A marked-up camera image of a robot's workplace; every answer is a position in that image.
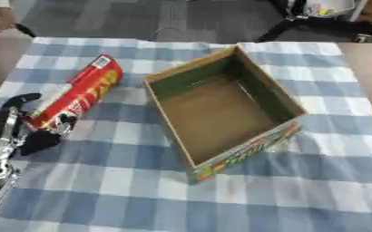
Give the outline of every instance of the black chair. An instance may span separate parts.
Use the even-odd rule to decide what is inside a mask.
[[[276,2],[277,0],[270,1],[284,14],[285,19],[262,35],[256,41],[257,43],[274,41],[286,31],[300,26],[327,34],[347,37],[356,43],[366,42],[372,37],[372,24],[370,22],[349,22],[337,17],[308,16],[305,14],[307,0],[296,0],[289,10],[285,10],[288,4],[281,5],[280,2]]]

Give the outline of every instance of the cable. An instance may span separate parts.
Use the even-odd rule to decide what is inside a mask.
[[[155,39],[156,38],[156,34],[158,34],[159,32],[163,31],[163,30],[168,30],[168,29],[172,29],[176,32],[178,32],[179,34],[182,34],[184,35],[188,40],[189,42],[193,42],[193,40],[191,39],[190,36],[188,36],[185,32],[183,32],[182,30],[176,28],[176,27],[173,27],[173,26],[165,26],[165,27],[161,27],[161,28],[158,28],[156,31],[154,31],[151,35],[151,37],[148,39],[148,41],[152,41],[152,39]]]
[[[193,40],[191,39],[191,37],[188,36],[185,32],[183,32],[183,31],[180,30],[179,28],[176,28],[176,27],[174,27],[174,26],[171,26],[171,22],[173,21],[173,18],[174,18],[174,16],[176,15],[174,11],[175,11],[175,9],[174,9],[174,7],[173,7],[173,5],[172,5],[172,6],[171,6],[171,9],[170,9],[170,14],[169,14],[169,18],[170,18],[170,20],[169,20],[169,22],[170,22],[170,23],[169,23],[169,26],[165,26],[165,27],[158,28],[156,31],[154,31],[154,32],[152,33],[152,35],[151,35],[151,37],[148,39],[148,41],[152,41],[152,39],[154,39],[153,41],[156,41],[156,34],[158,34],[158,33],[161,32],[161,31],[164,31],[164,30],[172,29],[172,30],[178,32],[179,34],[182,34],[184,37],[186,37],[186,38],[189,40],[189,42],[193,42]]]

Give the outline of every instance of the person's hand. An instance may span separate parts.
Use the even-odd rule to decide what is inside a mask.
[[[15,18],[11,8],[0,8],[0,33],[13,27],[15,27]]]

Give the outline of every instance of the robotic arm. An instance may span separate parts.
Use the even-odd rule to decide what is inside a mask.
[[[23,111],[40,93],[9,99],[0,108],[0,204],[18,180],[21,171],[10,159],[19,152],[29,155],[56,146],[78,119],[122,78],[122,70],[108,55],[100,55],[66,82],[60,91],[45,99],[32,112]]]

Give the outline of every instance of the red can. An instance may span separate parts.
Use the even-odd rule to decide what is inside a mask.
[[[33,130],[54,129],[61,116],[79,119],[122,78],[122,69],[109,55],[102,54],[56,92],[28,113],[25,121]]]

